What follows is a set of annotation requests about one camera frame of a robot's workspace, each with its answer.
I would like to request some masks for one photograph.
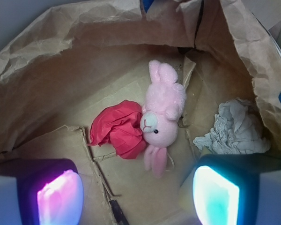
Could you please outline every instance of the plush bunny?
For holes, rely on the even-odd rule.
[[[160,178],[167,164],[167,147],[177,138],[178,119],[185,104],[183,85],[176,83],[178,75],[173,67],[157,60],[149,62],[151,84],[142,107],[140,128],[146,142],[145,169],[152,169]]]

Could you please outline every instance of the white tissue paper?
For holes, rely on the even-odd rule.
[[[204,146],[217,154],[263,153],[270,149],[270,142],[262,138],[262,125],[252,114],[250,101],[234,99],[219,105],[214,116],[214,127],[204,137],[193,143],[202,150]]]

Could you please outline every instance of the pink light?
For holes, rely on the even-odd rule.
[[[78,224],[83,207],[83,185],[72,170],[46,184],[37,193],[40,225]]]

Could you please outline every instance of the cyan light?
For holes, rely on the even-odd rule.
[[[239,187],[209,166],[194,174],[193,200],[203,225],[237,224]]]
[[[37,193],[40,225],[78,224],[83,207],[80,176],[65,171]]]

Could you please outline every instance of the red tissue paper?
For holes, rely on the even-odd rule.
[[[111,143],[118,156],[135,159],[146,147],[140,128],[141,117],[141,106],[128,100],[104,109],[90,128],[90,145]]]

